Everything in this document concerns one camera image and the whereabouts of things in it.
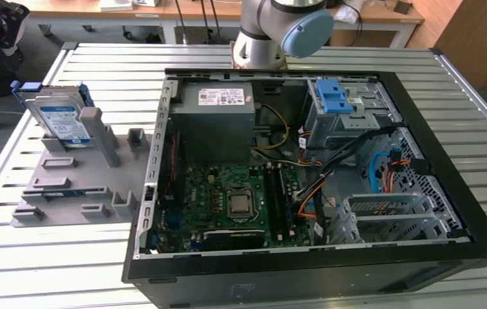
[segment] blue hard drive label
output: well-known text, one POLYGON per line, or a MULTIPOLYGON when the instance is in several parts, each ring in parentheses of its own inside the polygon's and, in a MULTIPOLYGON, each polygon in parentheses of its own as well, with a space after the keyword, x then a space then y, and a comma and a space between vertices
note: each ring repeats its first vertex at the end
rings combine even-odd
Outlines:
POLYGON ((85 144, 91 141, 73 106, 41 106, 38 109, 57 139, 68 144, 85 144))

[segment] motherboard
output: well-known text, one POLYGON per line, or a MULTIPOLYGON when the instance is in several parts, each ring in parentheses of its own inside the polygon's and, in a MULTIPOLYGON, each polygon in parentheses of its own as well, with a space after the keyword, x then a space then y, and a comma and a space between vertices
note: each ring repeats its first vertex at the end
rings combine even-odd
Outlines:
POLYGON ((290 213, 296 190, 292 166, 187 167, 184 207, 164 214, 175 252, 308 245, 306 222, 290 213))

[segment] white cable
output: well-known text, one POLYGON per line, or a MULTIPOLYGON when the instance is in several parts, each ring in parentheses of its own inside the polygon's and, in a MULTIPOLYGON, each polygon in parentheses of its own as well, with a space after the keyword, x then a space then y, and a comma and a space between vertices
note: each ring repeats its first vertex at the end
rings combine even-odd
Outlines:
POLYGON ((234 4, 236 4, 236 5, 240 5, 240 4, 242 4, 242 1, 235 1, 235 2, 231 2, 231 1, 222 1, 222 0, 212 0, 212 1, 215 1, 215 2, 218 2, 218 3, 234 3, 234 4))
MULTIPOLYGON (((255 150, 252 150, 254 153, 256 153, 260 158, 263 158, 266 161, 271 161, 270 159, 267 159, 267 157, 264 157, 260 153, 255 152, 255 150)), ((292 164, 295 166, 303 166, 303 167, 308 167, 310 165, 307 164, 300 164, 300 163, 296 163, 296 162, 292 162, 292 161, 288 161, 288 160, 274 160, 274 162, 280 162, 280 163, 287 163, 287 164, 292 164)))
POLYGON ((14 115, 22 115, 22 113, 18 113, 17 111, 0 111, 0 114, 14 114, 14 115))

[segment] yellow wire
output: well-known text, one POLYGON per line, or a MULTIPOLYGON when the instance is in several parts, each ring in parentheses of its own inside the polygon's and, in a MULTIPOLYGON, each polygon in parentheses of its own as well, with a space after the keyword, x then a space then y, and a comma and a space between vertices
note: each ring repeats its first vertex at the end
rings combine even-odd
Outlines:
POLYGON ((283 123, 283 127, 286 128, 286 135, 284 135, 282 141, 279 143, 276 143, 275 145, 251 147, 251 149, 255 149, 255 150, 275 149, 276 147, 279 147, 279 146, 282 146, 284 144, 284 142, 287 141, 287 138, 288 138, 288 127, 287 127, 286 120, 283 119, 283 117, 280 116, 280 114, 275 111, 275 109, 270 105, 262 104, 262 106, 266 107, 267 109, 270 109, 271 112, 278 116, 279 120, 283 123))

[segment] green circuit board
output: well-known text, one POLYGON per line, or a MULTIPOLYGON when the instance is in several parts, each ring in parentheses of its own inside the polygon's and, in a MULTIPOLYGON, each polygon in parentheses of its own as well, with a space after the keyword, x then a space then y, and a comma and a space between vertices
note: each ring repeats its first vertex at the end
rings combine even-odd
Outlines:
MULTIPOLYGON (((256 229, 266 232, 266 247, 303 246, 310 243, 306 225, 295 225, 295 235, 280 241, 271 239, 268 211, 263 191, 263 166, 210 167, 191 166, 186 173, 181 230, 200 232, 211 229, 256 229), (252 215, 250 218, 231 218, 228 196, 250 192, 252 215)), ((296 172, 282 168, 288 193, 298 190, 296 172)))

